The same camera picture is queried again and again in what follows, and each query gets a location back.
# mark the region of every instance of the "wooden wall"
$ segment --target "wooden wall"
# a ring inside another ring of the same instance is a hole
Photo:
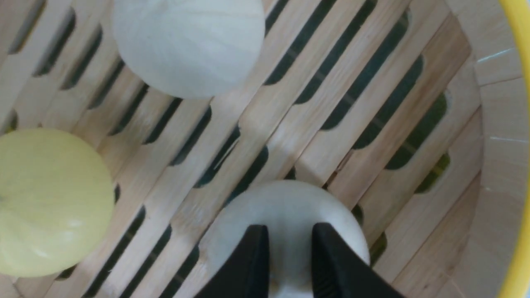
[[[495,297],[526,197],[528,105],[513,36],[498,0],[446,0],[473,47],[483,105],[479,200],[462,259],[437,297]]]

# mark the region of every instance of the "onion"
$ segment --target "onion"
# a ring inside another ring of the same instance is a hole
[[[269,297],[313,297],[311,236],[316,223],[330,223],[346,244],[366,263],[370,255],[363,231],[352,213],[325,190],[298,181],[276,181],[252,188],[234,199],[215,219],[201,241],[201,258],[190,274],[196,288],[181,291],[193,296],[230,257],[252,224],[266,225],[270,241]]]
[[[174,97],[210,98],[242,84],[264,31],[260,0],[114,0],[122,59]]]
[[[0,274],[75,265],[103,239],[113,207],[110,173],[81,139],[43,128],[0,137]]]

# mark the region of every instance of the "yellow rim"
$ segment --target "yellow rim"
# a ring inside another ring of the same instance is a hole
[[[527,94],[530,95],[530,0],[500,0],[500,3],[514,32],[515,42],[523,65]],[[528,292],[529,285],[530,192],[527,194],[517,247],[499,293],[499,298],[524,298]]]

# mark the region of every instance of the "white onion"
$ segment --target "white onion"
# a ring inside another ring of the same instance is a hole
[[[174,97],[208,98],[242,84],[264,32],[260,0],[114,0],[122,59]]]
[[[217,216],[199,245],[200,259],[177,297],[193,297],[230,257],[247,227],[269,230],[269,298],[312,298],[311,237],[316,223],[330,223],[346,244],[370,262],[363,231],[351,211],[325,190],[298,181],[251,188]]]

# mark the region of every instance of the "wooden bin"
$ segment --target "wooden bin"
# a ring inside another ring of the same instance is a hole
[[[192,297],[196,244],[219,210],[285,177],[352,208],[374,269],[406,296],[499,293],[523,215],[529,133],[521,60],[497,0],[263,5],[269,30],[246,84],[188,101],[123,65],[112,0],[0,0],[2,133],[72,132],[117,186],[99,248],[53,276],[0,276],[1,298]],[[517,17],[527,5],[506,0],[526,62],[530,21]],[[503,297],[523,296],[527,258]]]

